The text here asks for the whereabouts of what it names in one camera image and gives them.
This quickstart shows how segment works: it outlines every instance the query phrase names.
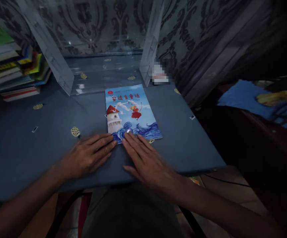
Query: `wallpaper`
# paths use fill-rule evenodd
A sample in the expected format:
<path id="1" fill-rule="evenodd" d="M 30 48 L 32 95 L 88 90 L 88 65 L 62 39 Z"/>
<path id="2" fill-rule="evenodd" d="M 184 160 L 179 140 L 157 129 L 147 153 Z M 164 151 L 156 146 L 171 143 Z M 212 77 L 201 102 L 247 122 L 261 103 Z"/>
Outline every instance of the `wallpaper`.
<path id="1" fill-rule="evenodd" d="M 32 0 L 64 56 L 143 48 L 152 0 Z M 157 57 L 188 81 L 245 0 L 165 0 Z M 0 0 L 0 27 L 38 48 L 15 0 Z"/>

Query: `person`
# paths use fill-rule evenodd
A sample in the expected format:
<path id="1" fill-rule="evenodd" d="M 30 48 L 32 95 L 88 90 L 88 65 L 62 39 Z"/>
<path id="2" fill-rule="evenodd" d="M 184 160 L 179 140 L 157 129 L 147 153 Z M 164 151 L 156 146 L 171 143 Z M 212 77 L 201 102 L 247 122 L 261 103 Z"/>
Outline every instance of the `person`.
<path id="1" fill-rule="evenodd" d="M 125 133 L 122 143 L 134 163 L 124 169 L 142 185 L 95 190 L 83 237 L 184 237 L 171 203 L 217 223 L 233 237 L 283 237 L 276 224 L 176 173 L 142 136 Z M 96 171 L 116 144 L 111 134 L 77 142 L 61 161 L 0 208 L 0 238 L 18 237 L 63 183 Z"/>

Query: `blue wave illustration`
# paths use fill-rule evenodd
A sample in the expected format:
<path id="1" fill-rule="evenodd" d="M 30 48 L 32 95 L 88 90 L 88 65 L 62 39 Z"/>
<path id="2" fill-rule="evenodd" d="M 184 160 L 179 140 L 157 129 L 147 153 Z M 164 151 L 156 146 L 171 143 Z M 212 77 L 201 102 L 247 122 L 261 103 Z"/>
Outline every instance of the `blue wave illustration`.
<path id="1" fill-rule="evenodd" d="M 162 138 L 162 134 L 156 122 L 152 123 L 151 125 L 147 124 L 147 127 L 142 127 L 139 123 L 134 129 L 131 127 L 132 123 L 126 122 L 123 125 L 123 128 L 120 128 L 117 132 L 112 133 L 114 140 L 116 140 L 118 144 L 121 143 L 122 138 L 124 138 L 124 134 L 129 131 L 135 135 L 140 134 L 147 140 Z"/>

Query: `red dress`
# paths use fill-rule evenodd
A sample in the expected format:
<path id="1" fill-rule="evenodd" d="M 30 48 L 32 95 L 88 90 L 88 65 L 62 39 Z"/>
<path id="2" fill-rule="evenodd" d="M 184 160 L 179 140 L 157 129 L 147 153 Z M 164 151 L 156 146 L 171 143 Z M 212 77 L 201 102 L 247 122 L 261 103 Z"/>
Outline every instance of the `red dress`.
<path id="1" fill-rule="evenodd" d="M 134 108 L 133 109 L 133 113 L 132 113 L 132 115 L 131 115 L 131 117 L 132 118 L 136 118 L 137 120 L 139 119 L 139 117 L 141 117 L 141 113 L 140 112 L 138 112 L 139 111 L 139 109 L 138 108 Z"/>

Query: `sky illustration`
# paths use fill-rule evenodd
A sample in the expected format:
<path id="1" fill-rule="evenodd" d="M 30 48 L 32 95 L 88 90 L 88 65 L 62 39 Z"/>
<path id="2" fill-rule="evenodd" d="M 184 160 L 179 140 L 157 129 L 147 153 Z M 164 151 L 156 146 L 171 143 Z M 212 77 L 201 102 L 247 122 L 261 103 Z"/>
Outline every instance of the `sky illustration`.
<path id="1" fill-rule="evenodd" d="M 138 103 L 139 105 L 137 106 L 137 108 L 140 110 L 141 108 L 141 102 L 143 105 L 142 111 L 141 111 L 141 117 L 137 120 L 136 118 L 131 118 L 131 111 L 127 111 L 124 108 L 121 107 L 117 107 L 117 110 L 119 112 L 123 111 L 123 113 L 125 114 L 119 114 L 120 119 L 122 119 L 122 125 L 125 122 L 131 122 L 132 123 L 132 128 L 134 128 L 138 123 L 140 124 L 140 126 L 142 127 L 146 127 L 146 124 L 151 125 L 152 123 L 154 123 L 156 120 L 154 118 L 153 112 L 149 106 L 149 102 L 145 96 L 144 93 L 144 89 L 142 87 L 142 85 L 134 85 L 134 86 L 130 86 L 130 87 L 122 87 L 122 88 L 113 88 L 113 89 L 106 89 L 106 109 L 108 109 L 109 105 L 115 107 L 116 104 L 118 102 L 120 103 L 126 103 L 124 104 L 124 106 L 126 106 L 127 108 L 129 108 L 129 104 L 128 104 L 128 100 L 133 100 L 136 103 Z"/>

